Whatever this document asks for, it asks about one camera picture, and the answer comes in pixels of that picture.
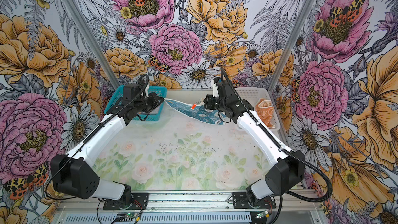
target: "blue patterned cloth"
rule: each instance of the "blue patterned cloth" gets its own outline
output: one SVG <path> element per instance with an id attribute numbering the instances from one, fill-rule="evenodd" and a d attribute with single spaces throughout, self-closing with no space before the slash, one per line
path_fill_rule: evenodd
<path id="1" fill-rule="evenodd" d="M 207 110 L 204 105 L 196 106 L 194 109 L 191 109 L 192 104 L 187 104 L 179 101 L 175 101 L 173 99 L 166 99 L 165 102 L 172 108 L 177 111 L 189 116 L 191 118 L 197 119 L 199 121 L 208 123 L 208 124 L 216 124 L 216 125 L 224 125 L 225 123 L 220 120 L 218 117 L 218 111 L 216 110 Z M 220 117 L 224 121 L 229 121 L 229 119 L 225 120 L 225 114 L 220 112 Z"/>

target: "red wire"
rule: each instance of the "red wire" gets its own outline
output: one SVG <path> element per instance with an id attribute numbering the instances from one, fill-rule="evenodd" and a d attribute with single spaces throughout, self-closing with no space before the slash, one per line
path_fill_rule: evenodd
<path id="1" fill-rule="evenodd" d="M 141 210 L 142 210 L 141 203 L 137 202 L 136 200 L 133 200 L 133 202 L 137 203 L 137 205 L 139 205 L 139 206 L 140 206 L 140 208 L 141 208 Z"/>
<path id="2" fill-rule="evenodd" d="M 269 207 L 271 208 L 271 213 L 269 213 L 269 214 L 272 214 L 272 205 L 271 205 L 271 202 L 270 202 L 270 201 L 267 201 L 267 200 L 264 200 L 264 201 L 269 203 Z"/>

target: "black mounting plate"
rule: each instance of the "black mounting plate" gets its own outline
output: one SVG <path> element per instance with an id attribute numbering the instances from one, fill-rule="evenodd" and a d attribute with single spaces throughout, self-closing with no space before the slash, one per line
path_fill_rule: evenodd
<path id="1" fill-rule="evenodd" d="M 133 201 L 137 201 L 141 204 L 142 210 L 147 209 L 148 203 L 148 193 L 131 193 L 131 197 Z M 106 199 L 104 205 L 104 210 L 140 210 L 141 207 L 136 203 L 132 202 L 132 205 L 127 208 L 123 203 L 118 202 L 116 200 Z"/>
<path id="2" fill-rule="evenodd" d="M 272 200 L 271 197 L 264 198 L 261 202 L 259 202 L 257 206 L 253 207 L 249 204 L 249 201 L 246 197 L 246 192 L 232 192 L 232 201 L 234 202 L 234 209 L 244 209 L 244 208 L 276 208 L 275 200 Z"/>

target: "blue plastic basket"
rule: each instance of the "blue plastic basket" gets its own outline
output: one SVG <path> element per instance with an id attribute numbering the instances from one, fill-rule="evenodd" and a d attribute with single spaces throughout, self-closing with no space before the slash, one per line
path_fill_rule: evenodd
<path id="1" fill-rule="evenodd" d="M 116 92 L 112 95 L 112 98 L 109 100 L 108 104 L 106 105 L 105 114 L 117 102 L 117 100 L 120 97 L 123 97 L 123 87 L 124 87 L 124 85 L 119 86 L 117 88 Z M 165 98 L 166 94 L 167 94 L 167 88 L 166 87 L 150 86 L 148 89 L 148 93 L 151 93 L 151 92 L 155 92 L 157 96 Z M 160 114 L 162 112 L 163 104 L 164 104 L 164 102 L 160 105 L 158 114 L 148 115 L 146 121 L 158 121 L 160 118 Z M 140 114 L 140 117 L 142 119 L 145 118 L 146 116 L 147 116 L 146 114 L 144 114 L 144 115 Z M 139 119 L 138 119 L 138 117 L 134 117 L 132 120 L 138 121 Z"/>

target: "floral wallpaper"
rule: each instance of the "floral wallpaper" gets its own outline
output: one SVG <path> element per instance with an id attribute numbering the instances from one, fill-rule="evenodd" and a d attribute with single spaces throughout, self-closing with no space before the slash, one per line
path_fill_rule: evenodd
<path id="1" fill-rule="evenodd" d="M 333 184 L 322 203 L 331 224 L 398 222 L 397 6 L 316 0 L 292 49 L 292 73 L 286 79 L 288 62 L 271 92 L 292 148 Z M 305 181 L 325 194 L 309 168 Z"/>
<path id="2" fill-rule="evenodd" d="M 63 194 L 44 194 L 49 162 L 97 126 L 113 92 L 60 0 L 0 0 L 0 222 L 53 220 Z"/>
<path id="3" fill-rule="evenodd" d="M 121 83 L 147 73 L 151 85 L 169 89 L 211 88 L 221 67 L 237 87 L 267 87 L 304 2 L 76 1 L 97 40 L 108 41 L 102 47 Z M 284 69 L 285 86 L 292 64 L 293 56 Z"/>

